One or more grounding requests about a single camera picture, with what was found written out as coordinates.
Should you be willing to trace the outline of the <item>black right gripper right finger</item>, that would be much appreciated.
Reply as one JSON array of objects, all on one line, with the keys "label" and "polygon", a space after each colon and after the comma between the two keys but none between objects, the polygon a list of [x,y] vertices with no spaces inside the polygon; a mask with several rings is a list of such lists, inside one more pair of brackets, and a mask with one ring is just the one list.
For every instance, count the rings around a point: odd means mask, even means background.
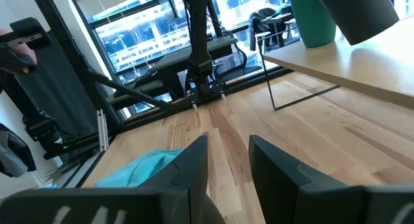
[{"label": "black right gripper right finger", "polygon": [[314,169],[259,135],[249,159],[266,224],[363,224],[366,194]]}]

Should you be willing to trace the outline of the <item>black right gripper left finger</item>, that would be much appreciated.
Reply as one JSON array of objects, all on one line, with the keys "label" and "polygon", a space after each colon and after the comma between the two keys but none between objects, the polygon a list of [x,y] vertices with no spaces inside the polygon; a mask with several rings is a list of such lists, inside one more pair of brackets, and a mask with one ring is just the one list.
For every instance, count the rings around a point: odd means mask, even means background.
[{"label": "black right gripper left finger", "polygon": [[202,135],[138,188],[143,224],[202,224],[208,178],[208,137]]}]

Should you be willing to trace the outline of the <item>teal plastic cup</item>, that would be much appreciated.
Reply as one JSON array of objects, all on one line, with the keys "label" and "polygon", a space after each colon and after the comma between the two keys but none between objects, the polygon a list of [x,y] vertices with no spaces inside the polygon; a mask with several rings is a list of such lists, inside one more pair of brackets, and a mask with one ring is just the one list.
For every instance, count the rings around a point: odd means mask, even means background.
[{"label": "teal plastic cup", "polygon": [[290,0],[294,18],[306,48],[316,48],[334,41],[336,23],[320,0]]}]

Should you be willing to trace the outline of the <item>large black mug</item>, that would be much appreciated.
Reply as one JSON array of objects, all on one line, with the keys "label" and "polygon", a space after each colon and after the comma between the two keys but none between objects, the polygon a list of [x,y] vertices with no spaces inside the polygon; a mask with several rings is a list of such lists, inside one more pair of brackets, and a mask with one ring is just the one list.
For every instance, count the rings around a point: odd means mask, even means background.
[{"label": "large black mug", "polygon": [[391,0],[319,0],[350,45],[364,42],[399,21]]}]

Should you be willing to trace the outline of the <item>blue microfibre cloth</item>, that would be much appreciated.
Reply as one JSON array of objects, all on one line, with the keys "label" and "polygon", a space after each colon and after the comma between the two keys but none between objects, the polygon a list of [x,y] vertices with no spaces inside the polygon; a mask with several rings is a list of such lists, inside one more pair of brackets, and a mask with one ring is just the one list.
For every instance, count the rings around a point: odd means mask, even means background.
[{"label": "blue microfibre cloth", "polygon": [[95,182],[95,188],[136,188],[157,174],[184,150],[151,150],[115,173]]}]

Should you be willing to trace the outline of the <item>silver aluminium extrusion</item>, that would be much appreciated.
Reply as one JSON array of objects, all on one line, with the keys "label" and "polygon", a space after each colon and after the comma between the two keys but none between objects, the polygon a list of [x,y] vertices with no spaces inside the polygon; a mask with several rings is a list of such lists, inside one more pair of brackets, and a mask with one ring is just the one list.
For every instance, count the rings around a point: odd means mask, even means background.
[{"label": "silver aluminium extrusion", "polygon": [[100,151],[105,152],[109,147],[109,137],[107,130],[107,121],[106,115],[102,109],[99,109],[97,112],[97,121],[98,121],[98,137]]}]

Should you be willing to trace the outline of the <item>black mesh office chair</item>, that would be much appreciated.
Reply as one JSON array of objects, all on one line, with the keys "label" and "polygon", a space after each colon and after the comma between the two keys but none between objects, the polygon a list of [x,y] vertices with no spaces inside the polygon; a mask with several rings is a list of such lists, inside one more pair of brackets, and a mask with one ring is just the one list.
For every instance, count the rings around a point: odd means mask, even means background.
[{"label": "black mesh office chair", "polygon": [[262,69],[259,65],[247,65],[247,55],[236,45],[231,44],[232,53],[213,61],[213,77],[229,81]]}]

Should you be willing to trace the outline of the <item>dark grey panel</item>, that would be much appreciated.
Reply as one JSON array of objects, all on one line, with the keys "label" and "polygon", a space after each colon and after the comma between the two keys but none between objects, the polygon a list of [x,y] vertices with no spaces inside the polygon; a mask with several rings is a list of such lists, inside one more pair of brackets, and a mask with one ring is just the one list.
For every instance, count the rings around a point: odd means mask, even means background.
[{"label": "dark grey panel", "polygon": [[52,45],[36,51],[36,71],[16,79],[32,103],[62,130],[75,137],[96,133],[96,110],[56,37],[48,35]]}]

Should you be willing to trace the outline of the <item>dark jacket on chair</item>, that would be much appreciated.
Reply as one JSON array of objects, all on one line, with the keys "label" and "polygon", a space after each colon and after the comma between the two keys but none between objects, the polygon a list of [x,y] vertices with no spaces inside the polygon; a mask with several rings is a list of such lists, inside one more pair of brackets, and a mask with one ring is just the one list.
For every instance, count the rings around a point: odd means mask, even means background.
[{"label": "dark jacket on chair", "polygon": [[263,32],[276,33],[275,26],[273,24],[262,23],[261,21],[267,17],[276,17],[280,14],[277,10],[272,8],[262,8],[249,15],[248,20],[248,33],[250,40],[250,50],[256,50],[256,34]]}]

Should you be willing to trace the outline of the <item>grey cloth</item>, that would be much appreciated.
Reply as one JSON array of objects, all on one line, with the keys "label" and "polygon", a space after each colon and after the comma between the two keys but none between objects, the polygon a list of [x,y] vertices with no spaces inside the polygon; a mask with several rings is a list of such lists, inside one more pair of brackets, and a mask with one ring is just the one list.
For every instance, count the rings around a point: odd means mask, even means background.
[{"label": "grey cloth", "polygon": [[36,170],[28,145],[0,123],[0,173],[9,177],[21,177],[27,172]]}]

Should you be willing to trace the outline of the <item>person's hand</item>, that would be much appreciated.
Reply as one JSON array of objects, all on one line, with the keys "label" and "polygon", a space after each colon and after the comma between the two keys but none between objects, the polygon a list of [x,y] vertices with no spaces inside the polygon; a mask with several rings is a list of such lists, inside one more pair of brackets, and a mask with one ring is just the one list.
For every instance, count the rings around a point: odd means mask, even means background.
[{"label": "person's hand", "polygon": [[[0,28],[0,36],[6,34],[8,31]],[[20,45],[16,45],[15,47],[13,47],[13,51],[17,54],[17,55],[27,55],[31,58],[31,60],[33,61],[33,63],[36,65],[38,60],[36,58],[36,54],[35,52],[29,48],[29,46],[25,43],[22,43]],[[13,70],[10,70],[8,67],[5,66],[1,66],[0,65],[0,71],[5,71],[8,73],[14,73],[17,74],[17,72],[14,72]]]}]

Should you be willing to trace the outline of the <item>black metal rig frame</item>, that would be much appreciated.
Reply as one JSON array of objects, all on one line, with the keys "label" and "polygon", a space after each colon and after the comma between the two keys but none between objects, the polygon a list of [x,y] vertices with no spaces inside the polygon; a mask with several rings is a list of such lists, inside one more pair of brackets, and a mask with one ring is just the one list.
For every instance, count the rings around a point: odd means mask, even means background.
[{"label": "black metal rig frame", "polygon": [[[42,14],[44,15],[51,30],[54,32],[58,43],[67,56],[76,76],[83,85],[88,97],[91,99],[95,110],[102,109],[106,115],[108,137],[115,137],[116,135],[132,130],[134,128],[149,124],[164,117],[168,117],[182,111],[186,111],[193,107],[190,100],[190,95],[180,98],[174,102],[165,102],[157,100],[145,93],[135,91],[134,89],[116,83],[108,77],[96,72],[93,67],[89,65],[81,50],[78,48],[75,40],[72,38],[70,30],[64,22],[57,6],[53,0],[35,0]],[[234,85],[220,85],[224,96],[215,96],[205,100],[201,104],[207,104],[224,98],[227,94],[232,94],[237,91],[249,88],[254,81],[269,82],[271,79],[278,78],[290,73],[290,70],[284,67],[276,67],[271,70],[264,70],[261,74],[255,75],[251,78],[242,79]],[[140,102],[147,102],[153,105],[153,109],[142,114],[140,117],[134,117],[131,120],[124,122],[117,121],[114,117],[114,109],[108,104],[107,100],[100,91],[99,86],[106,85],[116,89],[119,93],[134,98]]]}]

